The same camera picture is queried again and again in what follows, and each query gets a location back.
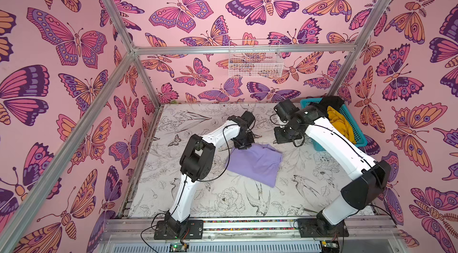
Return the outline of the lavender purple t-shirt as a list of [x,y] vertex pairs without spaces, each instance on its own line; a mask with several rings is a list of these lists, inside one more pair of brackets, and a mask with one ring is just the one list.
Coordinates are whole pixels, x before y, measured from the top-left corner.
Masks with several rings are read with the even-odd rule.
[[234,149],[227,169],[269,187],[275,187],[283,154],[271,145],[252,144],[248,149]]

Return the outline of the teal plastic laundry basket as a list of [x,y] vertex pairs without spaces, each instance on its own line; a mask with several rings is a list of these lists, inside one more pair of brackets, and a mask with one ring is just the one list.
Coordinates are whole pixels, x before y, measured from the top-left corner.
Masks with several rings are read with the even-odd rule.
[[[305,108],[311,103],[320,103],[323,98],[306,98],[302,99],[300,101],[300,105],[302,108]],[[355,137],[356,144],[355,146],[358,148],[362,148],[367,145],[367,139],[364,136],[363,132],[361,131],[360,127],[358,126],[357,122],[353,118],[353,116],[350,114],[350,111],[348,110],[347,106],[343,104],[340,109],[339,113],[342,114],[345,119],[349,122],[349,124],[353,128],[353,133]]]

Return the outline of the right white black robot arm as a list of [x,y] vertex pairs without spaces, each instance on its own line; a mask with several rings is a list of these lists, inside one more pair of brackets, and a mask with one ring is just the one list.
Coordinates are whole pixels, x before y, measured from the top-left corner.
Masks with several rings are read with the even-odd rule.
[[389,163],[378,162],[358,149],[314,105],[300,109],[290,100],[284,100],[274,107],[274,112],[279,121],[274,128],[277,143],[295,144],[308,136],[328,152],[351,179],[340,195],[317,214],[321,227],[335,227],[384,193],[391,173]]

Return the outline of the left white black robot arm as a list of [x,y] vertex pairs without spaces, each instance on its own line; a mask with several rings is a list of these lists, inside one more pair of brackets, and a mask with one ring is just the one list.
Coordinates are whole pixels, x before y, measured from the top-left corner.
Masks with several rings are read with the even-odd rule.
[[175,232],[186,227],[190,217],[190,209],[197,191],[197,185],[207,182],[216,150],[229,141],[239,150],[249,149],[254,143],[254,135],[250,127],[255,116],[245,111],[241,116],[232,115],[216,130],[199,136],[190,136],[180,158],[180,187],[171,208],[165,214],[165,224]]

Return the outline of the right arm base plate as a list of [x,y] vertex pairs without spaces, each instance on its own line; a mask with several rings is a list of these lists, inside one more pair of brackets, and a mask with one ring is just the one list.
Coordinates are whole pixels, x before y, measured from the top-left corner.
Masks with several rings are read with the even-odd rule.
[[302,238],[347,238],[349,236],[344,222],[333,226],[319,218],[299,218],[297,228]]

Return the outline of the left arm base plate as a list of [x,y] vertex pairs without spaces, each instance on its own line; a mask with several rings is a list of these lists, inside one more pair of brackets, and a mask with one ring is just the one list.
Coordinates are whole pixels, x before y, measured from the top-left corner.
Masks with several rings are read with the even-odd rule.
[[202,239],[203,220],[185,220],[181,223],[173,219],[157,222],[154,240]]

